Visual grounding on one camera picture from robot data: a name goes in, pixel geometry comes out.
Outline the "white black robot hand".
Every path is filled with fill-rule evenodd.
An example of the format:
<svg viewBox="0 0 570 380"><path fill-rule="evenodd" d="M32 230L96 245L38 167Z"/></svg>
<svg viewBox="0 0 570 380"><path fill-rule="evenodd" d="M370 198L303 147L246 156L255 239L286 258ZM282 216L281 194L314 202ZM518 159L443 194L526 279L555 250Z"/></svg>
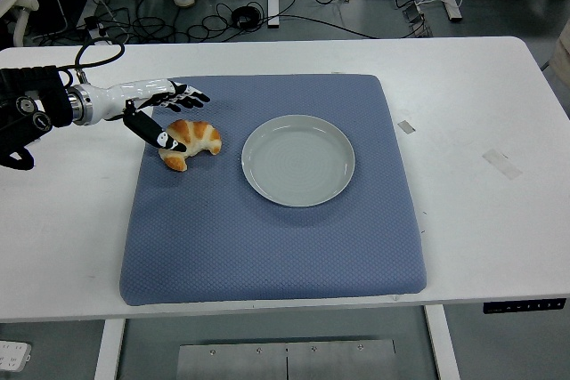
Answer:
<svg viewBox="0 0 570 380"><path fill-rule="evenodd" d="M85 113L87 124L120 119L151 146L180 152L185 146L170 137L143 109L152 106L179 112L181 108L202 108L209 102L200 90L168 79L136 81L107 89L90 86L88 98L92 107Z"/></svg>

